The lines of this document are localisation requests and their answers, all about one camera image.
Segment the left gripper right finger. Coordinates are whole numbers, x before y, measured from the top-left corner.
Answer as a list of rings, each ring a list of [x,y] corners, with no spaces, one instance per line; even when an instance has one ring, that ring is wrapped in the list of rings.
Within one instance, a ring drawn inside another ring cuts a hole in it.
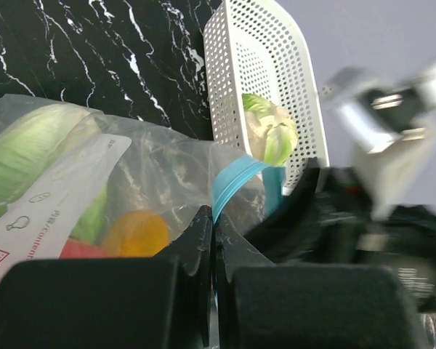
[[[276,265],[226,215],[214,227],[221,348],[427,348],[412,299],[385,268]]]

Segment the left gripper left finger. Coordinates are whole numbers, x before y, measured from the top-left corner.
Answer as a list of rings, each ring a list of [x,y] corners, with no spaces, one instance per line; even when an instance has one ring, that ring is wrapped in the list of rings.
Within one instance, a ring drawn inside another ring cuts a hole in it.
[[[0,282],[0,348],[205,348],[211,209],[153,257],[34,260]]]

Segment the fake white cauliflower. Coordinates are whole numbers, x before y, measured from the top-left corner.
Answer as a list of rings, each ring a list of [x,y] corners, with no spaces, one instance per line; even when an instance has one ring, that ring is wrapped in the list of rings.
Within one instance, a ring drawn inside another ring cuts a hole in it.
[[[242,94],[242,103],[252,156],[272,166],[284,166],[298,144],[289,112],[256,94]]]

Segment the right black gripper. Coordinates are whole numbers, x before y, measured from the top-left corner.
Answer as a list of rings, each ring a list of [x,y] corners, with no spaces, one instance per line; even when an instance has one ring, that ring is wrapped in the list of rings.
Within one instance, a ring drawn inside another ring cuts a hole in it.
[[[436,313],[436,212],[394,206],[371,218],[372,196],[349,168],[306,167],[295,189],[247,240],[275,263],[380,265]]]

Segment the clear zip top bag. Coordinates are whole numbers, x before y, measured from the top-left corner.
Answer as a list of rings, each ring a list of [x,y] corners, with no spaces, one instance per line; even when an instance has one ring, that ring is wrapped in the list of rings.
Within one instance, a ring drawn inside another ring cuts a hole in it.
[[[24,114],[51,104],[75,105],[1,97],[0,134]],[[80,107],[94,111],[100,133],[64,153],[7,205],[0,217],[0,281],[19,262],[60,258],[70,238],[103,249],[111,225],[131,211],[159,214],[170,244],[202,206],[210,207],[213,217],[228,211],[245,232],[283,198],[282,167],[237,148]]]

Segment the fake orange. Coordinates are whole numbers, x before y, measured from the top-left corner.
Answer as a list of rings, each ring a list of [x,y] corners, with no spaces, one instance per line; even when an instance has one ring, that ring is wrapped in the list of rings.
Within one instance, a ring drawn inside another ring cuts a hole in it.
[[[102,241],[102,248],[118,257],[152,257],[170,242],[163,218],[152,210],[135,210],[118,217]]]

